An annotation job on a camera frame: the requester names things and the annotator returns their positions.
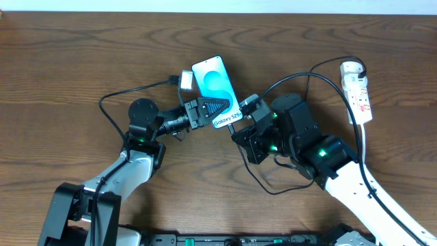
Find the blue Galaxy smartphone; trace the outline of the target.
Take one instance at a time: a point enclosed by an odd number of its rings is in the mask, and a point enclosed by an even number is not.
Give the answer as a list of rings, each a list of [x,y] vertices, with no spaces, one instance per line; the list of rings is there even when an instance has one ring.
[[[229,107],[216,116],[212,125],[221,128],[243,118],[223,58],[219,55],[191,66],[201,95],[206,98],[227,99]]]

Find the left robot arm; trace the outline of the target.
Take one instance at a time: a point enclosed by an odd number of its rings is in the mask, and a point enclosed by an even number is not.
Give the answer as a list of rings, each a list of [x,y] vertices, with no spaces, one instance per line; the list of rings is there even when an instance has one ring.
[[[147,245],[146,235],[119,224],[119,214],[122,203],[163,162],[166,147],[157,137],[207,126],[229,106],[227,99],[196,98],[161,111],[148,98],[134,101],[118,159],[83,184],[57,187],[39,245]]]

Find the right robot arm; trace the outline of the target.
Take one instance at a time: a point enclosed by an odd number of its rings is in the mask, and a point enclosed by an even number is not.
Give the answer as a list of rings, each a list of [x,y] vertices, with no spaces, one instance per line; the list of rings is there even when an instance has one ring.
[[[338,199],[383,245],[435,245],[436,237],[417,223],[358,164],[358,155],[341,138],[322,134],[306,102],[286,94],[270,105],[260,101],[254,124],[234,134],[250,163],[271,154],[290,158],[299,173]]]

